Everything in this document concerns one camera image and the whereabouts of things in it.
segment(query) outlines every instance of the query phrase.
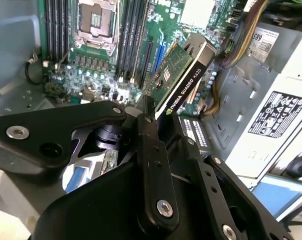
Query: screw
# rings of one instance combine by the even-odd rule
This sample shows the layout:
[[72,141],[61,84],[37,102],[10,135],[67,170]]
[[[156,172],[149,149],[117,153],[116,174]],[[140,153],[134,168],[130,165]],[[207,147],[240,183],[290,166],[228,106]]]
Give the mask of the screw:
[[217,164],[221,164],[221,161],[217,157],[215,157],[213,159],[214,159],[214,162],[216,162]]
[[6,135],[12,139],[23,140],[29,137],[30,132],[23,126],[11,126],[6,130]]
[[159,200],[156,203],[157,211],[159,211],[160,215],[170,218],[173,215],[172,206],[165,200]]
[[189,142],[190,145],[194,145],[195,144],[194,141],[192,139],[190,139],[190,138],[187,139],[187,141]]
[[223,225],[223,233],[228,240],[236,240],[236,234],[233,229],[228,225]]
[[113,108],[113,111],[115,111],[117,114],[118,114],[118,113],[120,114],[120,113],[122,112],[122,111],[121,111],[120,109],[118,109],[117,107],[114,107],[114,108]]
[[145,119],[147,122],[149,122],[149,123],[152,122],[152,120],[149,119],[148,117],[145,117],[144,119]]

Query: black plastic bracket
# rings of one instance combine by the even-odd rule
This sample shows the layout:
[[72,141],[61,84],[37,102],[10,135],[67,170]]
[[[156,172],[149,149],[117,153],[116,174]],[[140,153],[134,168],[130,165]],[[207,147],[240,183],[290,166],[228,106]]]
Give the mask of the black plastic bracket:
[[[124,109],[111,101],[1,116],[0,169],[37,183],[54,182],[73,153],[77,158],[91,131],[121,125],[125,119]],[[29,136],[9,137],[6,131],[11,126],[26,128]]]

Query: wire bundle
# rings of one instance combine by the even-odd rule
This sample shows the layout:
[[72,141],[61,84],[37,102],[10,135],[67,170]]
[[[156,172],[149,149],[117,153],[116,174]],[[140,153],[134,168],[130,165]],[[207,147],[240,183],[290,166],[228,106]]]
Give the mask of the wire bundle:
[[245,55],[251,44],[255,28],[265,8],[269,5],[270,0],[257,0],[251,7],[243,26],[239,29],[240,36],[233,49],[221,61],[222,68],[231,68]]

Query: gray metal panel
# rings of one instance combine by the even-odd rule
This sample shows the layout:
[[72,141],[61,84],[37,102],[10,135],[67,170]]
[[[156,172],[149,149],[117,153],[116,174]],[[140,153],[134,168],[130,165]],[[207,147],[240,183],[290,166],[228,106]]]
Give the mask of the gray metal panel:
[[203,118],[217,155],[252,182],[271,167],[276,152],[288,144],[290,134],[297,134],[302,121],[301,112],[280,138],[248,133],[273,91],[302,97],[302,32],[263,23],[259,27],[279,33],[265,63],[244,56],[235,67],[224,70],[217,78],[221,108]]
[[[245,56],[216,79],[221,108],[213,116],[205,117],[203,122],[215,143],[215,150],[223,159],[231,153],[277,75]],[[256,94],[250,99],[253,91]]]
[[[40,47],[37,15],[37,0],[0,0],[0,115],[34,110],[44,99],[42,87],[24,76],[25,62]],[[34,81],[42,78],[38,63],[29,70]]]

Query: green circuit board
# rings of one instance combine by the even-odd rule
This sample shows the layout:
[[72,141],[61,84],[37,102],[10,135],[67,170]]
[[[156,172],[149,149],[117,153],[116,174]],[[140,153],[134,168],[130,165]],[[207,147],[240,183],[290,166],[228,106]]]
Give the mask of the green circuit board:
[[[88,7],[89,0],[38,1],[48,97],[75,104],[112,100],[124,106],[136,104],[169,49],[182,46],[189,34],[204,35],[219,50],[232,34],[227,19],[237,3],[212,0],[207,24],[200,27],[188,24],[192,16],[184,14],[196,7],[195,0],[95,0],[100,5],[94,4],[95,9]],[[179,114],[198,114],[197,105],[208,95],[217,70],[208,68],[193,102]]]

